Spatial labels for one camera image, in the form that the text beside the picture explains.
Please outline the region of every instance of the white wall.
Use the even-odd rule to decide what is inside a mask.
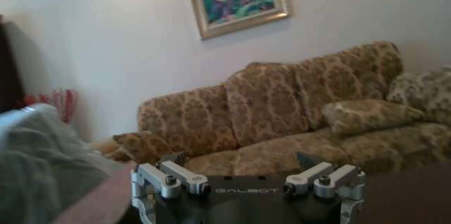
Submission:
[[[27,93],[74,88],[96,140],[136,130],[138,103],[214,85],[250,61],[393,41],[409,71],[451,64],[451,0],[292,0],[294,15],[200,41],[189,0],[0,0]]]

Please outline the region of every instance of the floral pattern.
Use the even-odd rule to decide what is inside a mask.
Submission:
[[[233,175],[236,150],[205,154],[189,159],[184,167],[196,174]]]
[[[237,150],[234,175],[300,173],[296,152],[320,156],[326,161],[344,164],[344,151],[320,134],[302,133],[260,142]]]
[[[451,126],[451,67],[398,76],[386,100],[424,110],[428,121]]]
[[[326,104],[322,115],[333,133],[338,135],[386,129],[424,118],[424,113],[406,105],[372,99]]]
[[[417,122],[342,138],[340,147],[368,174],[396,172],[451,158],[451,128]]]
[[[324,126],[321,109],[325,104],[382,99],[401,71],[398,51],[389,42],[365,44],[301,62],[294,75],[310,127]]]
[[[146,101],[138,108],[138,129],[153,132],[189,157],[236,149],[222,85]]]
[[[186,151],[186,169],[204,175],[298,173],[304,167],[296,152],[358,165],[368,174],[445,161],[451,67],[392,81],[401,70],[397,48],[388,42],[300,64],[252,63],[224,85],[141,104],[141,132],[116,135],[118,148],[104,154],[154,164],[164,155]],[[388,86],[389,101],[422,110],[429,121],[442,124],[410,123],[421,112],[381,101]],[[324,125],[322,107],[332,126],[306,132],[308,126]],[[354,133],[360,127],[377,131],[336,133]]]
[[[240,146],[308,130],[293,74],[286,66],[253,64],[224,86]]]
[[[168,143],[150,132],[125,133],[112,138],[120,146],[120,151],[137,164],[154,164],[164,155],[172,153]],[[120,152],[112,152],[112,155],[122,157]]]

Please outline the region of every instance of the screw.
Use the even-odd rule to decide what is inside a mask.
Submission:
[[[165,179],[166,185],[174,185],[177,182],[177,179],[173,177],[173,175],[168,175]]]
[[[281,191],[284,192],[284,194],[289,195],[289,194],[294,193],[294,186],[292,184],[285,184],[281,187]]]
[[[206,183],[204,183],[200,189],[200,196],[205,197],[208,196],[209,193],[210,193],[210,186]]]
[[[330,184],[330,178],[326,175],[321,175],[318,177],[318,183],[321,185],[329,185]]]

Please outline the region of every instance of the dark cabinet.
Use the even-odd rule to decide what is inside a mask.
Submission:
[[[0,113],[18,107],[22,87],[2,22],[0,23]]]

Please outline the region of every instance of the throw pillow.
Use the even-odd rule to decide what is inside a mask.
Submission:
[[[341,136],[405,125],[424,117],[406,105],[370,99],[326,104],[322,114],[332,132]]]
[[[356,46],[301,62],[294,75],[310,127],[317,129],[325,124],[321,114],[325,104],[384,99],[388,85],[401,71],[398,51],[389,42]]]
[[[424,110],[426,121],[451,126],[451,67],[398,76],[386,100]]]
[[[137,164],[153,165],[164,155],[172,153],[168,143],[150,132],[125,133],[112,138]]]

